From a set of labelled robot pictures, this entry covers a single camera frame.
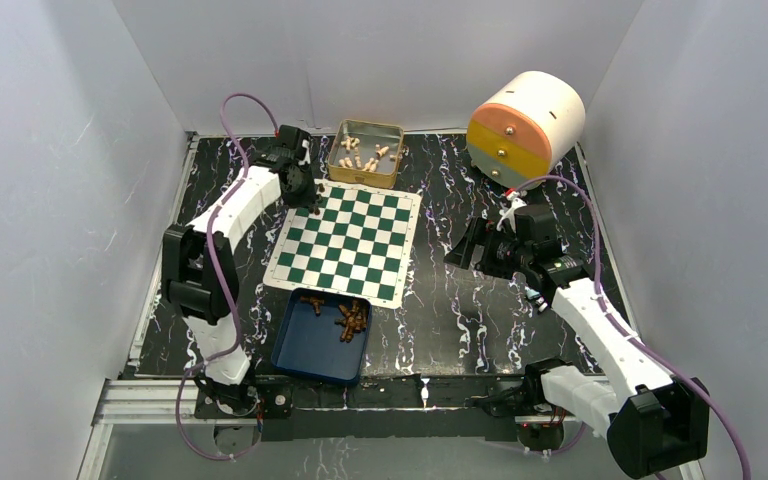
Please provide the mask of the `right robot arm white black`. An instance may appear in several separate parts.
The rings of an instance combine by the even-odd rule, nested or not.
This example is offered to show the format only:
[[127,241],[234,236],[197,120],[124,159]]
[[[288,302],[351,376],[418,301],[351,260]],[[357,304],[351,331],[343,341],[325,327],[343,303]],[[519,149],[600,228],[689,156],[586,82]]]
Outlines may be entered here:
[[506,280],[524,275],[529,301],[570,325],[607,377],[606,384],[592,381],[560,359],[530,364],[521,389],[531,411],[572,413],[606,439],[617,466],[634,479],[706,455],[703,385],[667,373],[634,346],[631,332],[610,322],[615,308],[597,295],[591,267],[565,253],[550,207],[513,206],[496,222],[474,217],[444,260]]

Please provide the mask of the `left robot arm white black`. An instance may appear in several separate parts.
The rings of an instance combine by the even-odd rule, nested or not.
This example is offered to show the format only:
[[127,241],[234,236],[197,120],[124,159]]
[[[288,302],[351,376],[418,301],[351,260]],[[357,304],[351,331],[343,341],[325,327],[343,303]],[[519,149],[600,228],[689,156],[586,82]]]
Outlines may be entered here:
[[254,411],[257,387],[245,379],[245,353],[237,307],[235,250],[270,206],[315,210],[322,187],[313,177],[308,132],[282,125],[266,148],[242,155],[227,190],[202,214],[163,234],[161,296],[192,332],[202,365],[194,379],[235,416]]

